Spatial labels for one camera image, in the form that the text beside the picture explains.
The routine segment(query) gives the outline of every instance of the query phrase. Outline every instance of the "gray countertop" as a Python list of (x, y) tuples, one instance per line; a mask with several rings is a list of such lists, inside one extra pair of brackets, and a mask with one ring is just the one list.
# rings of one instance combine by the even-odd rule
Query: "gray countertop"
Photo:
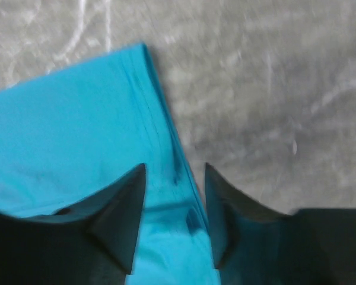
[(356, 0), (0, 0), (0, 89), (140, 40), (201, 189), (356, 207)]

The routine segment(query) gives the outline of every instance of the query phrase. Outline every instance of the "folded cloth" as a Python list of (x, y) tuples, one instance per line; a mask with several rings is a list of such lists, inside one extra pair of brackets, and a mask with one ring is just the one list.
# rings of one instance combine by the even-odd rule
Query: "folded cloth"
[(144, 44), (0, 92), (0, 211), (50, 214), (147, 164), (127, 284), (219, 284), (207, 219)]

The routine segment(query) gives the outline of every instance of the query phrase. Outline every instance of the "black plastic part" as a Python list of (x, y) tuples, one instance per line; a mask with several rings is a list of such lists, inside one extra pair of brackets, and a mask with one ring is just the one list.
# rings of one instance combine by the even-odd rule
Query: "black plastic part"
[(124, 284), (132, 271), (145, 165), (53, 215), (0, 213), (0, 285)]
[(356, 209), (271, 210), (205, 168), (215, 268), (225, 284), (356, 284)]

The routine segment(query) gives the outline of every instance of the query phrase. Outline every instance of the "cloth fold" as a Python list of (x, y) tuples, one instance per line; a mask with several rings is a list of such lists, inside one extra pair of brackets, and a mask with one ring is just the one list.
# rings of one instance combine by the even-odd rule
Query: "cloth fold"
[(127, 284), (219, 284), (207, 219), (147, 47), (0, 91), (0, 211), (50, 214), (147, 165)]

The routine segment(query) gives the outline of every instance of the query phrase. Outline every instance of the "towel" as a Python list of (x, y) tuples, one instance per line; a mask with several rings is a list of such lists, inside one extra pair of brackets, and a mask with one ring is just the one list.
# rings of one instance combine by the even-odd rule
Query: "towel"
[(0, 91), (0, 211), (50, 214), (147, 165), (126, 284), (220, 284), (208, 222), (147, 47)]

